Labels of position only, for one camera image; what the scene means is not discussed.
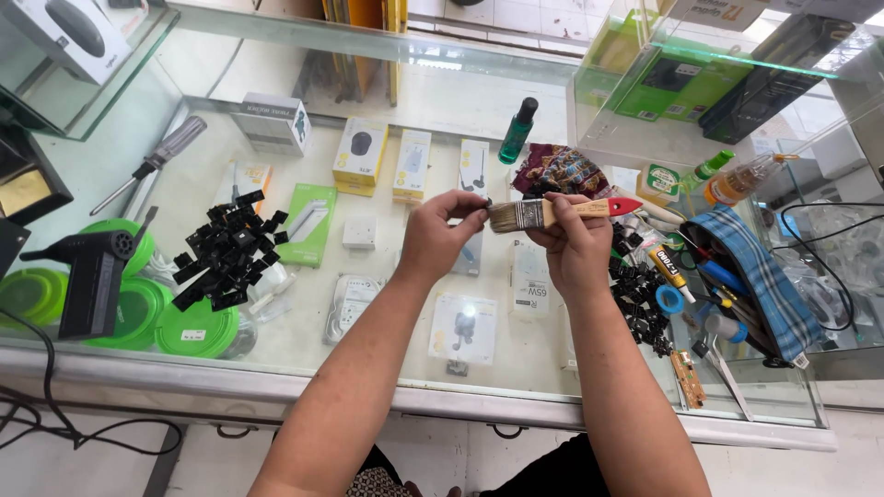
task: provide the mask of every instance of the glass countertop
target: glass countertop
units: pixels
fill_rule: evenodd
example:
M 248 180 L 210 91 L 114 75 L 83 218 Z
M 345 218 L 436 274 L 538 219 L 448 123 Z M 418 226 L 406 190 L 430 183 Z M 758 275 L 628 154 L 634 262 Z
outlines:
M 322 264 L 316 269 L 286 266 L 287 271 L 297 276 L 281 295 L 291 303 L 292 309 L 259 324 L 255 346 L 244 356 L 234 360 L 194 360 L 155 350 L 124 352 L 59 343 L 59 348 L 65 351 L 309 376 L 332 351 L 332 346 L 323 344 L 322 335 L 339 276 L 357 274 L 383 283 L 395 267 L 410 212 L 406 204 L 392 201 L 403 129 L 432 133 L 425 198 L 458 186 L 462 139 L 490 143 L 491 160 L 484 174 L 488 195 L 494 199 L 507 198 L 507 178 L 511 169 L 525 158 L 525 153 L 515 164 L 506 165 L 496 159 L 497 151 L 510 119 L 526 96 L 535 97 L 540 104 L 530 140 L 568 142 L 566 86 L 568 76 L 574 74 L 577 65 L 566 57 L 523 51 L 518 55 L 500 53 L 438 38 L 379 33 L 260 13 L 211 10 L 198 4 L 175 7 L 176 13 L 180 13 L 180 22 L 149 60 L 149 65 L 156 65 L 160 70 L 142 72 L 134 79 L 133 88 L 149 83 L 151 88 L 156 88 L 151 78 L 167 79 L 164 81 L 170 81 L 171 85 L 165 86 L 177 91 L 179 96 L 174 112 L 169 112 L 173 117 L 167 127 L 172 129 L 184 117 L 196 115 L 206 121 L 208 128 L 160 174 L 133 192 L 131 202 L 112 204 L 108 216 L 140 221 L 149 206 L 157 206 L 159 211 L 149 231 L 158 253 L 167 260 L 172 259 L 188 250 L 185 238 L 208 221 L 206 211 L 212 207 L 231 160 L 272 166 L 266 200 L 260 211 L 264 218 L 269 218 L 275 210 L 288 210 L 292 192 L 299 183 L 331 186 L 332 164 L 345 120 L 351 116 L 390 125 L 378 186 L 372 197 L 338 194 Z M 335 71 L 335 64 L 347 57 L 375 59 L 373 81 L 365 91 L 357 92 L 358 95 L 342 92 Z M 391 101 L 388 79 L 390 63 L 398 63 L 400 70 L 395 102 Z M 305 157 L 258 153 L 252 149 L 231 116 L 247 92 L 302 98 L 313 126 Z M 107 126 L 121 126 L 126 119 L 137 120 L 138 110 L 146 110 L 151 105 L 158 102 L 135 97 L 121 100 L 96 129 L 95 137 L 109 133 L 105 131 L 109 129 Z M 147 154 L 154 143 L 145 141 L 141 154 Z M 40 144 L 50 146 L 45 139 L 41 139 Z M 95 139 L 81 145 L 102 147 Z M 114 146 L 108 148 L 109 154 L 114 153 Z M 587 156 L 594 159 L 591 151 Z M 60 238 L 91 222 L 93 219 L 87 218 L 85 212 L 117 187 L 117 179 L 137 167 L 134 151 L 127 152 L 126 157 L 126 163 L 117 169 L 115 176 L 98 179 L 95 191 L 90 191 L 88 198 L 76 205 L 82 215 L 59 216 L 54 218 L 57 219 L 54 224 L 47 221 L 46 233 L 36 243 L 52 242 L 53 237 Z M 65 180 L 68 176 L 88 174 L 90 164 L 83 164 L 73 154 L 50 155 L 50 158 Z M 603 159 L 598 159 L 598 163 L 608 164 Z M 616 177 L 622 172 L 618 169 L 612 171 L 612 175 Z M 345 222 L 359 215 L 377 217 L 374 250 L 342 245 Z M 400 384 L 549 401 L 579 401 L 576 374 L 563 370 L 561 365 L 564 341 L 559 314 L 561 297 L 554 290 L 551 292 L 545 317 L 527 319 L 508 315 L 509 248 L 514 241 L 526 241 L 527 237 L 523 233 L 494 235 L 486 230 L 481 238 L 478 276 L 445 276 L 424 304 L 408 346 Z M 446 359 L 428 355 L 438 292 L 497 302 L 492 364 L 471 364 L 466 376 L 458 376 L 447 371 Z M 245 313 L 247 308 L 248 305 L 244 305 L 240 310 Z M 683 322 L 673 319 L 669 332 L 677 348 L 690 349 L 694 337 Z M 676 411 L 697 416 L 746 418 L 711 365 L 697 360 L 709 402 L 703 409 L 688 410 L 682 406 L 668 357 L 658 358 L 645 345 L 639 348 Z M 741 356 L 730 362 L 736 383 L 743 390 L 756 420 L 825 425 L 813 384 L 801 371 L 766 370 L 760 361 L 745 360 Z M 640 402 L 636 399 L 637 409 Z

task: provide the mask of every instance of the green plastic container lid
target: green plastic container lid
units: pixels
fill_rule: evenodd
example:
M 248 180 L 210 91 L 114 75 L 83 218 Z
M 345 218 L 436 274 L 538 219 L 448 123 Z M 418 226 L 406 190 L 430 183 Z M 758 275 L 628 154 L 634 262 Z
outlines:
M 0 280 L 0 305 L 38 326 L 51 325 L 65 308 L 67 274 L 43 268 L 16 271 Z M 0 325 L 24 327 L 0 316 Z
M 230 307 L 212 312 L 209 299 L 184 312 L 166 306 L 156 326 L 156 345 L 166 354 L 214 359 L 230 347 L 240 326 L 240 312 Z
M 169 288 L 145 278 L 124 279 L 119 287 L 112 337 L 84 340 L 93 347 L 147 350 L 154 344 L 156 321 L 171 303 Z
M 128 219 L 105 219 L 104 221 L 98 221 L 97 223 L 93 223 L 89 226 L 80 230 L 80 233 L 98 233 L 102 231 L 116 231 L 123 230 L 129 232 L 132 236 L 138 234 L 138 230 L 141 229 L 141 225 L 130 221 Z M 138 248 L 135 249 L 135 254 L 129 259 L 129 262 L 126 263 L 126 268 L 123 269 L 123 278 L 127 276 L 134 276 L 136 272 L 141 271 L 144 266 L 148 265 L 148 261 L 150 260 L 150 256 L 154 254 L 154 237 L 150 236 L 150 232 L 145 232 L 144 237 L 141 238 L 141 243 L 138 244 Z

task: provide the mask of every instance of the computer mouse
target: computer mouse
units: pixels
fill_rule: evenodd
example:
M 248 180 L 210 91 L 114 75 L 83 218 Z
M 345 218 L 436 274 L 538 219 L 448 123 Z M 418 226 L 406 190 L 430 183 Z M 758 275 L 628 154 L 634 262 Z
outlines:
M 350 145 L 350 151 L 353 152 L 353 155 L 355 156 L 364 156 L 369 153 L 370 146 L 371 135 L 364 131 L 360 131 L 353 135 L 353 143 Z
M 67 0 L 49 0 L 45 8 L 71 41 L 92 57 L 104 57 L 104 39 L 88 15 Z

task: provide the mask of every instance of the glue tube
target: glue tube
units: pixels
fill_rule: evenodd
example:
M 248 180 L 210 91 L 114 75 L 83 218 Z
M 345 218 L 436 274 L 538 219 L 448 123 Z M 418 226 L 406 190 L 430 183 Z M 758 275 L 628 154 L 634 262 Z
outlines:
M 688 281 L 685 280 L 678 271 L 678 268 L 675 267 L 672 257 L 669 256 L 669 253 L 666 252 L 666 247 L 663 246 L 666 237 L 655 229 L 646 230 L 641 234 L 644 238 L 644 242 L 642 242 L 644 253 L 654 262 L 654 265 L 657 266 L 657 269 L 663 274 L 666 281 L 684 295 L 685 301 L 689 303 L 696 302 L 697 299 L 694 298 L 694 295 L 688 289 Z

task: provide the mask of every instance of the blue tape roll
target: blue tape roll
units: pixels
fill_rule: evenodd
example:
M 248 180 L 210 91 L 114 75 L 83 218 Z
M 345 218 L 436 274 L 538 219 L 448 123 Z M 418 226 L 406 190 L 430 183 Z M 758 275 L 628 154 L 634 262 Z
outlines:
M 664 315 L 669 316 L 684 310 L 684 297 L 672 285 L 662 285 L 657 288 L 656 296 L 657 305 L 660 306 Z

